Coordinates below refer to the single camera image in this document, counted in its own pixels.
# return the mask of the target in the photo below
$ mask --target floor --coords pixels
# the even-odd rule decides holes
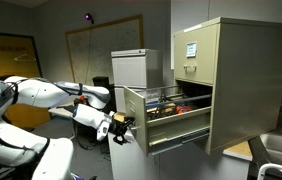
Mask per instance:
[[[113,180],[107,139],[96,142],[94,129],[83,125],[73,125],[70,120],[55,116],[49,122],[36,127],[32,133],[49,138],[72,138],[74,153],[71,172],[85,180]],[[7,179],[2,177],[8,172],[8,170],[2,169],[0,179]]]

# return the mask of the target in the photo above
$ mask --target drawer handle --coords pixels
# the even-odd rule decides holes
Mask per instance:
[[[183,65],[183,68],[185,71],[188,71],[188,69],[193,69],[193,71],[197,70],[197,66],[195,65]]]

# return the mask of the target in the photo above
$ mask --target beige filing cabinet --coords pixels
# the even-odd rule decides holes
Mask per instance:
[[[180,100],[190,104],[192,111],[151,119],[151,100],[168,94],[165,88],[157,95],[125,88],[126,115],[135,117],[132,132],[146,155],[193,141],[210,154],[275,129],[282,24],[216,18],[175,33],[174,54],[178,87],[165,96],[175,106]],[[201,99],[190,101],[195,97]],[[158,110],[168,102],[157,105]]]

